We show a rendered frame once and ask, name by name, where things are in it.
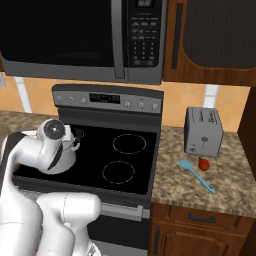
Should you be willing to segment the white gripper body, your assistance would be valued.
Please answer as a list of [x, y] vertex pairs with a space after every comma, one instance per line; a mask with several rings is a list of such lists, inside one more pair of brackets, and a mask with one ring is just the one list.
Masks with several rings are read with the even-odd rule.
[[79, 149], [79, 147], [80, 147], [80, 141], [78, 139], [74, 139], [73, 141], [70, 141], [69, 143], [66, 144], [65, 151], [75, 152]]

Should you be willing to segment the blue spatula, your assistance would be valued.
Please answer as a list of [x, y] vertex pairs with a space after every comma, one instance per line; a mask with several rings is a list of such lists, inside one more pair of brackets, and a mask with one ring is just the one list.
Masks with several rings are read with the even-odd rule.
[[178, 164], [194, 175], [209, 192], [216, 193], [216, 190], [193, 169], [192, 164], [187, 159], [180, 160]]

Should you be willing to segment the red tomato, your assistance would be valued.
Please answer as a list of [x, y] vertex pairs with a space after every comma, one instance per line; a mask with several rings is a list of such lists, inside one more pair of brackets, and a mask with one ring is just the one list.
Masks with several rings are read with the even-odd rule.
[[199, 162], [198, 162], [198, 167], [202, 170], [202, 171], [206, 171], [210, 168], [210, 164], [209, 161], [207, 159], [204, 158], [200, 158]]

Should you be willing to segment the black and steel stove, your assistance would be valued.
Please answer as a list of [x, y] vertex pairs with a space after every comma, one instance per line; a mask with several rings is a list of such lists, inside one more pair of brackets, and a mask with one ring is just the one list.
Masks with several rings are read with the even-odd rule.
[[[80, 141], [76, 161], [62, 174], [21, 166], [13, 182], [31, 193], [87, 192], [101, 199], [151, 202], [160, 141], [164, 93], [89, 84], [52, 87], [58, 117]], [[85, 97], [86, 104], [80, 101]], [[124, 106], [130, 101], [129, 108]], [[144, 109], [138, 103], [144, 103]], [[153, 103], [158, 109], [151, 108]], [[103, 256], [148, 256], [148, 250], [93, 240]]]

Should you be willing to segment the black oven door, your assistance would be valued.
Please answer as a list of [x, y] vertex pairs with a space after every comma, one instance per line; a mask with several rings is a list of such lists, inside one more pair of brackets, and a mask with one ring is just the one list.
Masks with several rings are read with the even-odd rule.
[[[151, 214], [151, 202], [149, 200], [131, 201], [105, 198], [102, 203], [128, 207], [141, 205]], [[100, 214], [95, 221], [88, 225], [88, 233], [91, 239], [99, 242], [147, 251], [150, 238], [150, 218], [138, 222]]]

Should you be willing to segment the black and grey microwave oven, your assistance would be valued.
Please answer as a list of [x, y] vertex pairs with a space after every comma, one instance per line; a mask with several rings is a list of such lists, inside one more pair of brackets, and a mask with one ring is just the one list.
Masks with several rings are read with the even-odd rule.
[[167, 0], [123, 0], [126, 79], [115, 78], [111, 0], [0, 0], [10, 76], [159, 85]]

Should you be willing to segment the brown drawer front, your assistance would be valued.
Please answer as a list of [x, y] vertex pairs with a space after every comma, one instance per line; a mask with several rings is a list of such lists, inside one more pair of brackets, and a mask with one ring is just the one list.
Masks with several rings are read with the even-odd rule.
[[[210, 218], [216, 217], [216, 223], [205, 223], [188, 219], [188, 212], [194, 216]], [[244, 216], [236, 216], [206, 210], [192, 209], [181, 206], [153, 203], [152, 218], [167, 223], [183, 224], [190, 226], [205, 227], [207, 229], [233, 232], [247, 235], [253, 226], [255, 219]]]

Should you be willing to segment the silver toaster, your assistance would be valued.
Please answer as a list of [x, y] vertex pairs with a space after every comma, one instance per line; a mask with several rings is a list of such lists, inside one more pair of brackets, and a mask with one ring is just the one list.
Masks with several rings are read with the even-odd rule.
[[184, 122], [184, 152], [217, 157], [224, 130], [216, 108], [188, 107]]

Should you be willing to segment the brown base cupboard door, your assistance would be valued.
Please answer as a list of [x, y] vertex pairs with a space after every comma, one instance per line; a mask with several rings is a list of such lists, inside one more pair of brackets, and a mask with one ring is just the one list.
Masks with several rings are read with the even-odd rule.
[[150, 256], [154, 256], [156, 226], [160, 226], [157, 256], [238, 256], [245, 241], [243, 235], [152, 221]]

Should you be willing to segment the dark brown side panel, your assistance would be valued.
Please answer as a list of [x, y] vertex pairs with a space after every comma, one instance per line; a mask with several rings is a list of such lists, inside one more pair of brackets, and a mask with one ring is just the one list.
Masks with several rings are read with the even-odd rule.
[[256, 87], [251, 87], [238, 128], [238, 136], [256, 179]]

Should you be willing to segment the brown wall cupboard door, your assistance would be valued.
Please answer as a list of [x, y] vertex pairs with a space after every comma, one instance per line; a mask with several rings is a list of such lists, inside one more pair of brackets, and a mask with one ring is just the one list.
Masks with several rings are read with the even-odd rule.
[[[171, 69], [177, 3], [183, 15]], [[163, 80], [256, 87], [256, 0], [168, 0]]]

